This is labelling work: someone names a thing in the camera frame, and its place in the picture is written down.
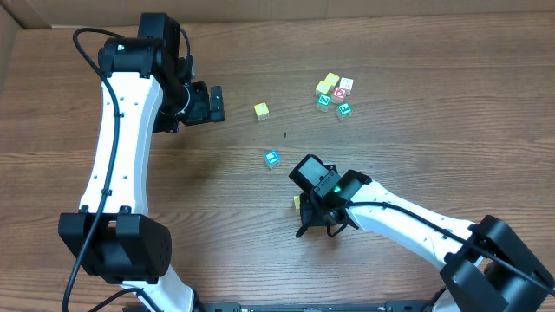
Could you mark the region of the tan yellow letter block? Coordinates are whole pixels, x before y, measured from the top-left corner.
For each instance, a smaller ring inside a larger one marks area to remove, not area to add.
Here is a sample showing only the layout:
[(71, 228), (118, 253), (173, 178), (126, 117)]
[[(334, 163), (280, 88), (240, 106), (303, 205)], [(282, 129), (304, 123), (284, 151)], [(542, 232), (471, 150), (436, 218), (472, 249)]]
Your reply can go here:
[(301, 208), (301, 198), (299, 195), (293, 198), (294, 206), (297, 211), (300, 211)]

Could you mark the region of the blue picture block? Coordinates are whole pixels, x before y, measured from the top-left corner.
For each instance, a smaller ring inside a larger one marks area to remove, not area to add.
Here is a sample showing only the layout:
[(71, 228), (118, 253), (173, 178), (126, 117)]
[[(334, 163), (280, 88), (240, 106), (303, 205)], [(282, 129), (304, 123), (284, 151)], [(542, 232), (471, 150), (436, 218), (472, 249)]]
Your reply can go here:
[(276, 150), (270, 150), (268, 153), (264, 155), (264, 160), (270, 169), (273, 169), (275, 166), (281, 163), (281, 156)]

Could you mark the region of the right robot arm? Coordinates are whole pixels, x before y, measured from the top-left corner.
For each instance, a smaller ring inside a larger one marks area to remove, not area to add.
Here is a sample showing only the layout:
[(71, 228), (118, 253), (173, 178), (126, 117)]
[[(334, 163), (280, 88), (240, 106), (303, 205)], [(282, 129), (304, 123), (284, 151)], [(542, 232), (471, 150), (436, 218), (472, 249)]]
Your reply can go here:
[(291, 171), (301, 189), (301, 237), (310, 227), (351, 226), (387, 237), (431, 263), (444, 289), (428, 311), (536, 311), (554, 294), (554, 278), (516, 232), (486, 215), (450, 218), (394, 195), (354, 170), (306, 155)]

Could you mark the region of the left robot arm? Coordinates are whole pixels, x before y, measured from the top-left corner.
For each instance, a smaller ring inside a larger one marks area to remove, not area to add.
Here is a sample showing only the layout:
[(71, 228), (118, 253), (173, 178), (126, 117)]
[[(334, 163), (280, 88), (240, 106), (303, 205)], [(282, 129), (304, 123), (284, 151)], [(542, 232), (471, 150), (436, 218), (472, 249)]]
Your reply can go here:
[(170, 230), (148, 215), (147, 166), (155, 133), (225, 119), (222, 89), (196, 81), (190, 42), (165, 13), (144, 13), (138, 34), (107, 33), (89, 66), (101, 79), (95, 160), (75, 213), (58, 233), (84, 270), (149, 311), (199, 311), (196, 292), (171, 265)]

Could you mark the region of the lone yellow block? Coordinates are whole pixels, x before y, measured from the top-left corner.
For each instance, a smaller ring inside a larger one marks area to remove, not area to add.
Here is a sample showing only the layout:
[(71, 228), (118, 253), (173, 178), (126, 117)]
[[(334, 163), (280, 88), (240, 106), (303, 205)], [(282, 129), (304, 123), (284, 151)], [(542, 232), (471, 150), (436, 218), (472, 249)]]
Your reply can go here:
[(253, 108), (258, 121), (267, 120), (270, 118), (270, 111), (265, 102), (258, 103), (254, 105)]

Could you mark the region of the green picture block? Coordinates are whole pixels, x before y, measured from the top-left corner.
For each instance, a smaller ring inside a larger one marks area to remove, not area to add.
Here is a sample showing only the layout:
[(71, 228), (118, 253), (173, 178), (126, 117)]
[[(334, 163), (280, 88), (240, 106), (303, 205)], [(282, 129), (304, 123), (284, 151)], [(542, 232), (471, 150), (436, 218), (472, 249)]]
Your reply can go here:
[(347, 120), (353, 114), (353, 108), (348, 102), (338, 104), (336, 107), (336, 116), (340, 121)]

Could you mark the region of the green Z block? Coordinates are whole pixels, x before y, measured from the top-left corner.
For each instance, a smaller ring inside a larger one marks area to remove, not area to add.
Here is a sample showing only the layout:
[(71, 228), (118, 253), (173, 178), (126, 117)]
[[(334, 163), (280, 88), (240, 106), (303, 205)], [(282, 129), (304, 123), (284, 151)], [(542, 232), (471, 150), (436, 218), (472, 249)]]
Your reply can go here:
[(316, 101), (316, 109), (327, 112), (330, 108), (331, 98), (326, 94), (320, 94)]

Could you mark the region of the yellow block front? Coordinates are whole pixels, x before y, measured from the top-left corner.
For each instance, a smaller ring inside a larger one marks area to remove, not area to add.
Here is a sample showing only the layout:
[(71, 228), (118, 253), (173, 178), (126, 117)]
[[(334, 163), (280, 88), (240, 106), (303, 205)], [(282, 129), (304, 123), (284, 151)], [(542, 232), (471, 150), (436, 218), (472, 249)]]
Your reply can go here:
[(316, 96), (319, 96), (321, 94), (328, 94), (331, 89), (331, 84), (326, 81), (320, 81), (315, 88), (315, 94)]

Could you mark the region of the yellow block rear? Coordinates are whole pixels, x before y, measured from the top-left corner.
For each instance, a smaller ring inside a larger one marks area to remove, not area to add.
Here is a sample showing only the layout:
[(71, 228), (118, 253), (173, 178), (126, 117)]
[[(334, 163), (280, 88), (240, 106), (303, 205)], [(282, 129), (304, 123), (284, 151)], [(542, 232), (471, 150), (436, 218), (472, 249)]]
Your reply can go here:
[(335, 88), (337, 86), (337, 83), (340, 81), (340, 76), (329, 72), (326, 75), (324, 81), (330, 84), (332, 88)]

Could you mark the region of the red picture block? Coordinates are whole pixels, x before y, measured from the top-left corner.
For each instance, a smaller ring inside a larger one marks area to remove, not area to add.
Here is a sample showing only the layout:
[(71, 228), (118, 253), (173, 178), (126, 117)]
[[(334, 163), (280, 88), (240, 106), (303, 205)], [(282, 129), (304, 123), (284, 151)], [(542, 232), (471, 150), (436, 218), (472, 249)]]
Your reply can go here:
[(335, 87), (331, 93), (331, 101), (335, 104), (341, 104), (345, 101), (347, 90), (340, 87)]

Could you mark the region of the white letter block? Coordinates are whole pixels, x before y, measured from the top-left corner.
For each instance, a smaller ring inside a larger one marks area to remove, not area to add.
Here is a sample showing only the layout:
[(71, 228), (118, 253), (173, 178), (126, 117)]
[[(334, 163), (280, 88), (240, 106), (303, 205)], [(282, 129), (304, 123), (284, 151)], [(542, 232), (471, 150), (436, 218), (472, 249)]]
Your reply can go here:
[(347, 77), (341, 77), (339, 81), (339, 87), (346, 91), (347, 95), (351, 94), (353, 88), (354, 80)]

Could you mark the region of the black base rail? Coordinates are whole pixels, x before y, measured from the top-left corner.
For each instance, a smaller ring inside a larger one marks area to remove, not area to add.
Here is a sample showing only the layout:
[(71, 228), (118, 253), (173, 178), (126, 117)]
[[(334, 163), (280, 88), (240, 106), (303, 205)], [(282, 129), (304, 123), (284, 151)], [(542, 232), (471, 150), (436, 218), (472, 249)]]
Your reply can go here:
[(239, 303), (202, 303), (194, 311), (203, 312), (422, 312), (430, 303), (426, 300), (401, 300), (373, 304), (298, 304), (298, 305), (240, 305)]

